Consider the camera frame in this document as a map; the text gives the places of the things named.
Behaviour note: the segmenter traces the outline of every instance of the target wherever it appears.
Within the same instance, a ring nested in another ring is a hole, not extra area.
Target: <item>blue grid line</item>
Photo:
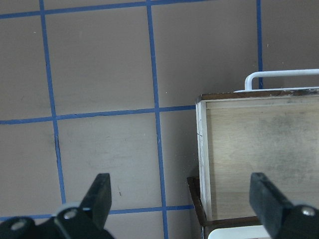
[[[159,107],[159,112],[174,112],[174,111],[189,111],[196,109],[195,105],[192,106],[172,106],[172,107]],[[155,108],[139,109],[139,110],[123,110],[123,111],[105,111],[105,112],[92,112],[92,113],[80,113],[80,114],[68,114],[56,116],[56,120],[68,120],[68,119],[80,119],[90,118],[96,116],[123,116],[123,115],[136,115],[155,113]],[[0,124],[21,124],[21,123],[35,123],[52,121],[52,117],[30,118],[30,119],[9,119],[0,120]]]
[[[207,0],[153,0],[151,5],[167,5],[174,3],[188,3],[188,2],[198,2],[198,1],[207,1]]]
[[[182,206],[169,206],[166,207],[166,210],[168,211],[180,211],[180,210],[189,210],[193,209],[194,205],[182,205]]]
[[[172,111],[189,111],[195,110],[196,105],[193,106],[172,106],[172,107],[160,107],[159,112],[172,112]]]
[[[64,181],[63,181],[61,154],[60,154],[60,147],[59,147],[59,130],[58,130],[58,123],[56,120],[56,112],[55,112],[55,104],[54,104],[51,65],[50,65],[50,57],[49,57],[49,46],[48,46],[48,39],[47,39],[47,33],[46,33],[46,23],[45,23],[43,0],[39,0],[39,5],[40,5],[40,13],[41,13],[42,37],[43,37],[44,57],[45,57],[45,63],[46,63],[46,77],[47,77],[47,83],[48,83],[51,114],[52,114],[52,123],[53,123],[53,131],[54,131],[54,142],[55,142],[55,152],[56,152],[59,184],[60,184],[61,201],[62,201],[62,203],[65,203],[66,200],[65,200],[65,191],[64,191]]]
[[[193,209],[194,205],[180,205],[180,206],[169,206],[166,207],[167,211],[181,211]],[[109,215],[115,214],[127,214],[127,213],[151,213],[151,212],[161,212],[163,207],[153,207],[153,208],[133,208],[133,209],[120,209],[120,210],[111,210]],[[51,214],[40,214],[40,215],[23,215],[23,216],[11,216],[11,217],[0,217],[0,221],[5,221],[14,217],[28,217],[32,219],[47,219],[50,218]]]
[[[80,11],[116,9],[116,8],[126,8],[126,7],[139,7],[139,6],[146,6],[146,5],[166,5],[166,4],[198,2],[198,1],[206,1],[206,0],[154,0],[154,1],[150,1],[149,3],[146,3],[146,1],[137,1],[137,2],[114,3],[114,4],[104,4],[104,5],[94,5],[94,6],[79,6],[79,7],[44,10],[44,15],[71,13],[71,12],[80,12]],[[41,15],[42,13],[41,11],[6,13],[6,14],[0,14],[0,19],[37,16],[37,15]]]
[[[70,8],[60,8],[45,10],[45,14],[57,14],[57,13],[70,13],[79,11],[95,11],[95,10],[105,10],[105,9],[116,9],[116,8],[126,8],[126,7],[137,7],[146,6],[145,1],[138,2],[128,2],[128,3],[115,3],[106,5],[96,5],[96,6],[80,6],[80,7],[70,7]]]
[[[40,15],[40,11],[17,12],[17,13],[0,14],[0,19],[26,17],[26,16],[39,16],[39,15]]]
[[[261,0],[256,0],[257,8],[257,41],[258,41],[258,71],[263,71],[263,42],[261,26]],[[263,89],[263,78],[259,78],[259,89]]]
[[[112,214],[126,214],[126,213],[149,213],[149,212],[160,212],[163,210],[163,207],[155,208],[134,208],[134,209],[122,209],[122,210],[111,210],[110,215]]]
[[[42,118],[32,118],[32,119],[10,119],[10,120],[0,120],[0,124],[21,124],[21,123],[36,123],[36,122],[46,122],[52,121],[52,117],[42,117]]]
[[[161,203],[162,203],[163,230],[164,230],[164,239],[168,239],[164,165],[163,165],[161,130],[160,130],[159,89],[158,89],[158,79],[157,79],[157,69],[156,69],[155,41],[154,41],[153,17],[152,17],[151,4],[152,4],[151,0],[147,0],[147,16],[148,16],[148,26],[149,26],[153,89],[154,89],[154,106],[155,106],[156,132],[157,132],[158,157],[159,157],[159,176],[160,176],[159,180],[160,180],[160,195],[161,195]]]
[[[106,112],[95,112],[95,113],[82,113],[82,114],[71,114],[57,116],[57,120],[68,120],[68,119],[79,119],[96,116],[122,116],[122,115],[135,115],[135,114],[146,114],[154,113],[155,109],[140,109],[140,110],[126,110],[126,111],[106,111]]]

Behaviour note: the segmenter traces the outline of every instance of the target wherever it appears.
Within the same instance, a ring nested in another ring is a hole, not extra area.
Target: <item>gray surface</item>
[[[52,122],[0,125],[0,215],[51,214],[61,204]]]
[[[161,206],[154,114],[59,121],[67,201],[110,172],[112,210]]]
[[[160,123],[166,204],[188,205],[187,177],[199,174],[195,110],[162,112]]]
[[[109,215],[105,228],[118,239],[162,239],[161,212]]]
[[[161,107],[193,105],[203,93],[244,88],[257,71],[256,1],[153,8]]]
[[[202,227],[199,224],[195,209],[189,210],[191,224],[191,238],[201,239]]]
[[[0,120],[51,116],[39,16],[0,20]]]
[[[192,237],[190,210],[168,211],[168,236],[173,239],[195,239]]]
[[[0,1],[0,14],[39,11],[38,0],[3,0]]]
[[[154,107],[145,7],[49,15],[47,31],[58,114]]]
[[[318,68],[319,1],[262,1],[264,70]],[[319,76],[267,78],[265,86],[319,86]]]
[[[130,1],[44,0],[44,7]],[[38,0],[0,2],[0,14],[37,10]],[[255,0],[157,5],[152,14],[161,107],[193,105],[199,94],[243,89],[245,77],[257,71]],[[262,1],[264,69],[317,67],[317,22],[317,1]],[[52,14],[46,23],[58,114],[154,107],[146,7]],[[50,116],[40,17],[0,19],[0,30],[0,120]],[[292,81],[299,84],[303,81]],[[288,81],[265,80],[265,85],[288,86]],[[167,204],[189,204],[184,177],[197,174],[196,162],[188,158],[197,147],[190,136],[193,111],[161,113],[160,119]],[[96,173],[110,172],[113,209],[161,206],[154,114],[58,124],[67,200],[82,199]],[[0,125],[0,138],[6,155],[0,216],[54,212],[60,192],[52,123]],[[170,238],[190,237],[182,222],[190,220],[188,211],[168,212]],[[161,212],[109,220],[118,238],[163,238]]]

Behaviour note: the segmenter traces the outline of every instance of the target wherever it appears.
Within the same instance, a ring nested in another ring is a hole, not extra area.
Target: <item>brown wooden edge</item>
[[[283,91],[252,91],[252,92],[233,92],[233,93],[216,93],[203,94],[197,98],[196,103],[207,100],[224,100],[224,99],[240,99],[253,97],[278,97],[278,96],[306,96],[318,94],[318,89],[305,90],[283,90]]]
[[[208,221],[200,201],[199,191],[199,177],[188,177],[187,178],[189,191],[193,200],[194,208],[203,231],[204,238],[207,238],[209,233],[218,228],[234,228],[244,226],[256,226],[260,225],[257,217],[245,217],[245,218],[233,218],[223,220]]]

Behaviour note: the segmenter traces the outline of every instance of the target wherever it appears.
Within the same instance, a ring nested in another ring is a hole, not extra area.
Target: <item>wooden panel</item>
[[[214,220],[254,215],[252,172],[264,172],[291,200],[319,206],[318,103],[318,96],[206,103]]]
[[[196,105],[197,115],[197,143],[198,143],[198,158],[205,159],[208,156],[208,140],[207,140],[207,122],[206,122],[206,102]],[[206,212],[208,220],[212,220],[212,202],[211,202],[211,186],[210,186],[210,170],[207,160],[199,160],[199,177],[201,201]]]

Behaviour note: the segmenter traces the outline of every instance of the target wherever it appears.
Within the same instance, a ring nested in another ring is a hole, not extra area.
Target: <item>screw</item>
[[[303,208],[301,208],[301,211],[306,216],[312,216],[313,217],[316,214],[314,209],[311,208],[311,207],[303,207]]]
[[[24,227],[25,223],[26,223],[25,219],[19,219],[19,221],[17,221],[16,223],[12,224],[11,230],[12,231],[19,230],[19,229]]]
[[[73,208],[69,210],[68,212],[66,212],[63,217],[64,219],[68,220],[68,219],[74,218],[76,214],[77,214],[77,210]]]

